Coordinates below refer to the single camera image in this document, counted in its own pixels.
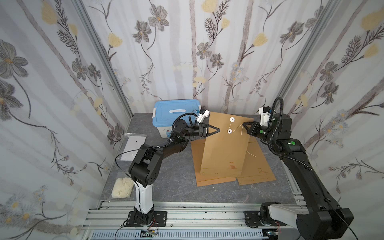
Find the kraft file bag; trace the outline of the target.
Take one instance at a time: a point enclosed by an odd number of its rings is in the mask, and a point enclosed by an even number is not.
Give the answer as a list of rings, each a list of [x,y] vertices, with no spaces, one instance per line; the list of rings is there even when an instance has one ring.
[[[250,139],[243,123],[253,121],[247,117],[210,113],[209,125],[221,131],[206,137],[201,175],[236,178],[242,174]]]
[[[229,183],[229,182],[236,181],[236,178],[231,178],[231,177],[221,178],[221,177],[214,177],[214,176],[203,176],[200,174],[205,141],[206,141],[205,139],[201,139],[201,140],[195,140],[191,142],[197,187],[204,187],[209,185],[216,185],[216,184]]]
[[[275,181],[276,177],[269,166],[259,142],[250,137],[245,155],[242,174],[237,177],[240,186]]]

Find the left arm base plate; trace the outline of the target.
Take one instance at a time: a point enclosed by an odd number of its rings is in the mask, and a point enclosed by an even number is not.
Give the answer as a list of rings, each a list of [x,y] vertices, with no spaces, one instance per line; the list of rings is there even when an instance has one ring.
[[[125,227],[165,227],[167,224],[167,211],[154,211],[148,214],[140,212],[129,212],[127,220],[124,221]]]

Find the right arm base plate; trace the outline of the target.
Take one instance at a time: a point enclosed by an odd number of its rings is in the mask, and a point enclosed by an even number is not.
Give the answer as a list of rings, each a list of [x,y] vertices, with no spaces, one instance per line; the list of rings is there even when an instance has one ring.
[[[250,228],[257,227],[284,227],[285,223],[275,221],[268,216],[267,213],[261,213],[260,211],[244,211],[245,224]]]

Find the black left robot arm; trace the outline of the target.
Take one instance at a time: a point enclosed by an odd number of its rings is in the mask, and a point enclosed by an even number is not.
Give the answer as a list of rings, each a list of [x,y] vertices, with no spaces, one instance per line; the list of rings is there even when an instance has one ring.
[[[124,154],[136,153],[129,170],[127,172],[122,170],[122,172],[133,180],[136,189],[134,216],[146,225],[154,218],[152,187],[159,175],[163,160],[172,154],[182,152],[188,145],[187,137],[207,138],[221,131],[217,127],[204,123],[204,119],[209,115],[210,111],[205,109],[182,114],[173,122],[170,137],[165,144],[157,146],[143,144],[139,149],[124,151],[116,156],[117,161]]]

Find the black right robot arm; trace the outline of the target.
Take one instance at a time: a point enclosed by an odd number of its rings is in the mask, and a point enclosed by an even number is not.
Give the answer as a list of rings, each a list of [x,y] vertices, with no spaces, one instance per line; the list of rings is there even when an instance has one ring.
[[[247,226],[270,227],[283,223],[297,229],[305,240],[340,239],[351,228],[354,215],[332,197],[309,162],[304,146],[291,137],[292,119],[283,113],[284,100],[278,97],[272,107],[260,110],[260,121],[245,122],[243,127],[247,134],[259,138],[288,167],[307,208],[294,210],[278,202],[263,203],[255,218],[258,223],[251,224],[252,217],[247,217]]]

